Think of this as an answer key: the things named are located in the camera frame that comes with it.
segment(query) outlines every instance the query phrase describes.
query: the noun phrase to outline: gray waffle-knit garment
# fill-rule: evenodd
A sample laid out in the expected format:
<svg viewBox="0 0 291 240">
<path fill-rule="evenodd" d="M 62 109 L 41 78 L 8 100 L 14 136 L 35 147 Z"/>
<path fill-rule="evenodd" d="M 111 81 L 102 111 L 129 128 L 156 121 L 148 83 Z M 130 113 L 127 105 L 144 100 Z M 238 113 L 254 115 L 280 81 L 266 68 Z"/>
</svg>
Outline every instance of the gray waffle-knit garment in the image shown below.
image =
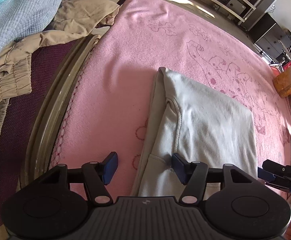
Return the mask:
<svg viewBox="0 0 291 240">
<path fill-rule="evenodd" d="M 11 41 L 41 32 L 61 0 L 6 0 L 0 4 L 0 51 Z"/>
</svg>

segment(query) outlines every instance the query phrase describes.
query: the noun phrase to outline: folded gray garment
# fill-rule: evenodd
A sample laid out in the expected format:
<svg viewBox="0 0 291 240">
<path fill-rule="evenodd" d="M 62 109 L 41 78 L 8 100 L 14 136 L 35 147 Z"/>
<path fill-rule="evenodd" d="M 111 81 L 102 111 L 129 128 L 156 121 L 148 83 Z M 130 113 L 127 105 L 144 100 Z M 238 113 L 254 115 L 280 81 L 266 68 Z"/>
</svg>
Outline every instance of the folded gray garment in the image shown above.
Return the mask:
<svg viewBox="0 0 291 240">
<path fill-rule="evenodd" d="M 51 22 L 61 0 L 5 0 L 0 4 L 0 51 L 11 41 L 39 33 Z"/>
<path fill-rule="evenodd" d="M 131 194 L 179 198 L 184 186 L 171 168 L 174 152 L 211 168 L 232 163 L 257 178 L 251 111 L 219 91 L 159 68 Z M 219 184 L 208 184 L 205 199 L 218 190 Z"/>
</svg>

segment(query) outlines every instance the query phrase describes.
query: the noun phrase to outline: pink tablecloth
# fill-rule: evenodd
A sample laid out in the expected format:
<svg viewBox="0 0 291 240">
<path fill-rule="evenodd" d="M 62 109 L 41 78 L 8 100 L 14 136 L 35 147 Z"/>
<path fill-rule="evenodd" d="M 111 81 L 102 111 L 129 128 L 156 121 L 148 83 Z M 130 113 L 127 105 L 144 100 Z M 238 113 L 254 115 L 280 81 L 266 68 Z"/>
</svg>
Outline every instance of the pink tablecloth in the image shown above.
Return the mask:
<svg viewBox="0 0 291 240">
<path fill-rule="evenodd" d="M 129 195 L 153 78 L 162 66 L 253 112 L 259 166 L 266 159 L 290 164 L 291 113 L 272 85 L 270 67 L 240 41 L 188 11 L 163 0 L 126 0 L 81 73 L 51 166 L 78 168 L 116 151 L 119 168 L 108 190 L 114 199 Z M 81 185 L 71 188 L 84 195 Z"/>
</svg>

